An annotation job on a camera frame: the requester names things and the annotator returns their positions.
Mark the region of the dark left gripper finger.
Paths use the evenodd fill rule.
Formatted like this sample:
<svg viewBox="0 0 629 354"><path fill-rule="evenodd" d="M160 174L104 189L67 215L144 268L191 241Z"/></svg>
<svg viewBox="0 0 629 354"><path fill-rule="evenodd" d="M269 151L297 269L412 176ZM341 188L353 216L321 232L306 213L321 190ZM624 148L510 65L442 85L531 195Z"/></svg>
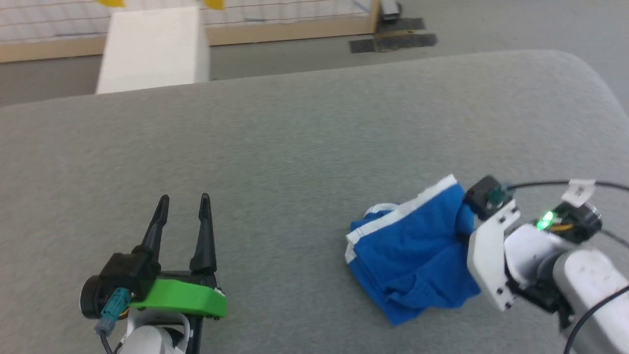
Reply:
<svg viewBox="0 0 629 354"><path fill-rule="evenodd" d="M203 193L201 196L199 220L200 229L195 254L191 258L191 272L195 274L213 274L217 271L217 260L211 199L207 193Z"/></svg>
<svg viewBox="0 0 629 354"><path fill-rule="evenodd" d="M159 260L160 244L163 228L167 223L169 204L170 197L162 195L140 244L140 249L150 255L153 261Z"/></svg>

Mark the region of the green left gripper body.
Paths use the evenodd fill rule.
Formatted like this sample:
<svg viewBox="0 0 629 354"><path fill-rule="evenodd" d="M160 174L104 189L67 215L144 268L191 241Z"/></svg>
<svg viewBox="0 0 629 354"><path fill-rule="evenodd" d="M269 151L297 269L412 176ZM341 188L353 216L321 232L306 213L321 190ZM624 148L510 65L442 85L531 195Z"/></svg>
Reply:
<svg viewBox="0 0 629 354"><path fill-rule="evenodd" d="M85 318L96 320L112 298L116 287L106 284L98 275L90 276L80 293L80 310ZM216 286L213 274L191 274L166 271L153 282L146 296L128 291L127 308L179 312L186 316L224 318L227 298Z"/></svg>

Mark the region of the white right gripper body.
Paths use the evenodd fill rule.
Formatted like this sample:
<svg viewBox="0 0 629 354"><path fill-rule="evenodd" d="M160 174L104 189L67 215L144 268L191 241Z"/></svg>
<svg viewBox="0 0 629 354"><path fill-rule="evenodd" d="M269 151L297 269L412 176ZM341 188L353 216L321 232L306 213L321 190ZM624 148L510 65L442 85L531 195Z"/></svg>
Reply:
<svg viewBox="0 0 629 354"><path fill-rule="evenodd" d="M467 268L483 295L499 311L518 296L548 313L570 311L553 278L560 256L575 250L602 229L591 203L560 203L535 222L517 224L514 200L505 203L470 236Z"/></svg>

